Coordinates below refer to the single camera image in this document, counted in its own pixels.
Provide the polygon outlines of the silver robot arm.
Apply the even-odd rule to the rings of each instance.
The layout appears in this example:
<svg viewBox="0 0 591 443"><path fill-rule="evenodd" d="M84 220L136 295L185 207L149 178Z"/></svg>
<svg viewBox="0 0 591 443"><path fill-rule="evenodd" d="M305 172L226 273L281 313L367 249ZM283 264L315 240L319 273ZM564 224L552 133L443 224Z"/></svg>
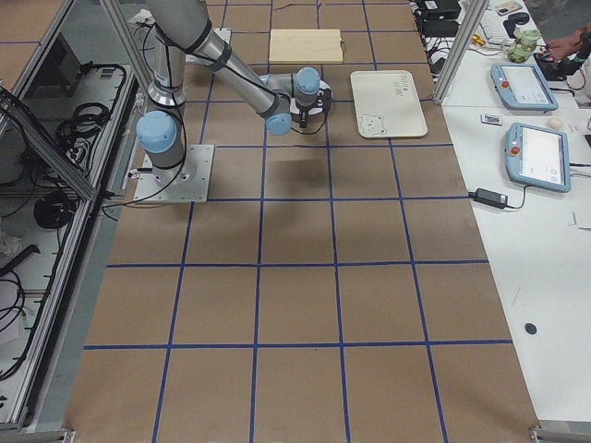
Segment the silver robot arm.
<svg viewBox="0 0 591 443"><path fill-rule="evenodd" d="M245 64L214 29L203 1L150 1L155 50L150 107L137 124L137 137L151 162L152 181L175 187L196 175L186 112L186 60L208 71L239 104L214 104L204 112L203 140L259 147L265 138L298 132L313 135L325 126L332 92L313 67L294 73L259 74Z"/></svg>

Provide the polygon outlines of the person hand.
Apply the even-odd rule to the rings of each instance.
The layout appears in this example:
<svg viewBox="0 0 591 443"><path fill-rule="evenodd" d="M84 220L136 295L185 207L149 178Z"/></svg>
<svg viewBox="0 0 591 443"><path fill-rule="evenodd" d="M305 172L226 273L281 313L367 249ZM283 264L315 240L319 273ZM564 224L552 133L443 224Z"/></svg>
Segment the person hand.
<svg viewBox="0 0 591 443"><path fill-rule="evenodd" d="M582 35L590 31L590 24L579 28L565 37L546 41L546 49L556 61L577 53L582 48Z"/></svg>

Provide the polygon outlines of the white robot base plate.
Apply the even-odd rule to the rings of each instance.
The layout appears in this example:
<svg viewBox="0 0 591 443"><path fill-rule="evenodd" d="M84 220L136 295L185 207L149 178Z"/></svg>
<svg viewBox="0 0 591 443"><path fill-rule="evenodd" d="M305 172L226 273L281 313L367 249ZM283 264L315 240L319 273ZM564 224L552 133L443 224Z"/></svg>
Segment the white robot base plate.
<svg viewBox="0 0 591 443"><path fill-rule="evenodd" d="M227 44L231 42L232 30L230 28L215 28L213 29L213 32ZM193 54L187 54L186 63L190 65L199 64L199 59Z"/></svg>
<svg viewBox="0 0 591 443"><path fill-rule="evenodd" d="M153 168L151 159L145 155L137 174L133 201L139 204L205 203L214 151L213 145L192 144L183 168L169 171Z"/></svg>

